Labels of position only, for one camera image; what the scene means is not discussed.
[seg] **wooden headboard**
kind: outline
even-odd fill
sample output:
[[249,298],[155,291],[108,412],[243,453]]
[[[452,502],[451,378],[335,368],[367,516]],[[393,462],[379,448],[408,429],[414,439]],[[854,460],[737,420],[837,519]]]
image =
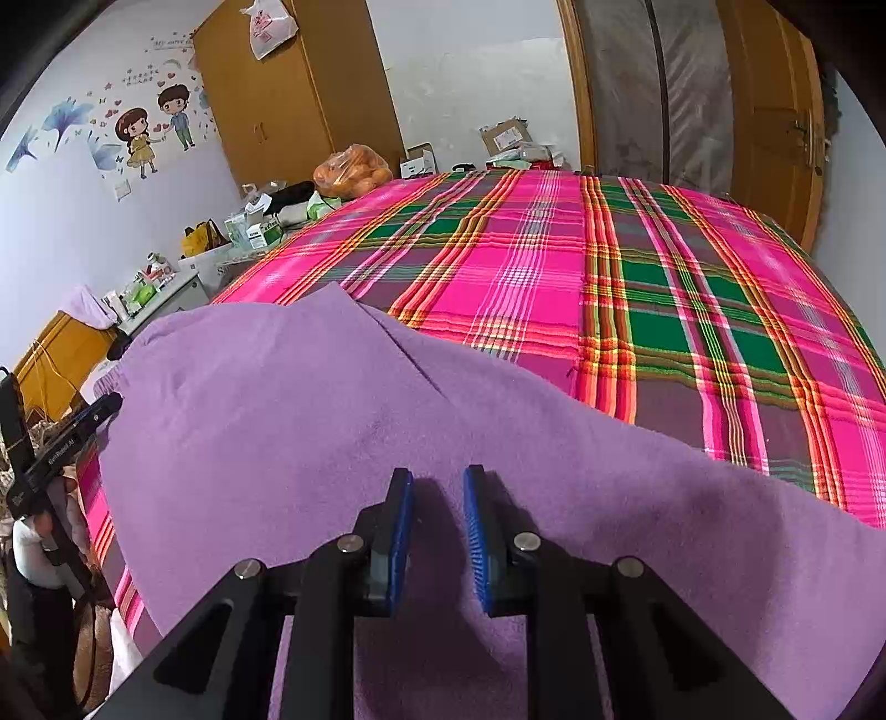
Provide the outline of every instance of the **wooden headboard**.
[[39,409],[50,420],[61,420],[116,335],[114,328],[96,330],[57,312],[15,366],[26,416]]

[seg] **cartoon girl decal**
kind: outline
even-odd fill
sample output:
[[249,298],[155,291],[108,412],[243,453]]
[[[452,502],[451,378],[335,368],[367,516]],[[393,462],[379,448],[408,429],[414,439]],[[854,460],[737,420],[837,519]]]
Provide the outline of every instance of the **cartoon girl decal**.
[[157,143],[165,139],[166,136],[154,140],[148,135],[148,111],[143,107],[127,110],[117,120],[116,131],[117,137],[126,142],[126,147],[129,150],[129,160],[126,161],[126,164],[131,168],[140,168],[143,180],[145,165],[151,166],[152,173],[157,172],[154,167],[154,151],[151,149],[151,143]]

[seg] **yellow bag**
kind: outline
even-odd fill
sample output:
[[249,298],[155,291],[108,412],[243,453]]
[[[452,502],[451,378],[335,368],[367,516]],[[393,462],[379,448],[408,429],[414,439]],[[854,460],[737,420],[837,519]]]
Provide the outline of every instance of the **yellow bag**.
[[215,250],[227,242],[215,226],[215,222],[207,220],[205,223],[200,223],[196,230],[185,229],[184,238],[182,238],[182,254],[185,257],[193,257],[207,250]]

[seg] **bag of oranges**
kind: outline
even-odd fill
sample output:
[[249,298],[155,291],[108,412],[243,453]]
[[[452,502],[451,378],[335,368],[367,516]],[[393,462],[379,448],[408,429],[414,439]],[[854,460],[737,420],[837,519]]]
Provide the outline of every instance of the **bag of oranges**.
[[342,153],[333,153],[314,171],[317,191],[342,200],[361,198],[392,179],[385,159],[366,145],[351,145]]

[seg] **yellow dress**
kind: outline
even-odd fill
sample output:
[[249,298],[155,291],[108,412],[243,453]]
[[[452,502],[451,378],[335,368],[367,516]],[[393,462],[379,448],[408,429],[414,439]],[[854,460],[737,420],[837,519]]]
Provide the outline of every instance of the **yellow dress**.
[[151,149],[151,143],[148,142],[148,134],[146,132],[132,138],[129,144],[129,160],[126,164],[131,168],[141,168],[154,160],[154,151]]

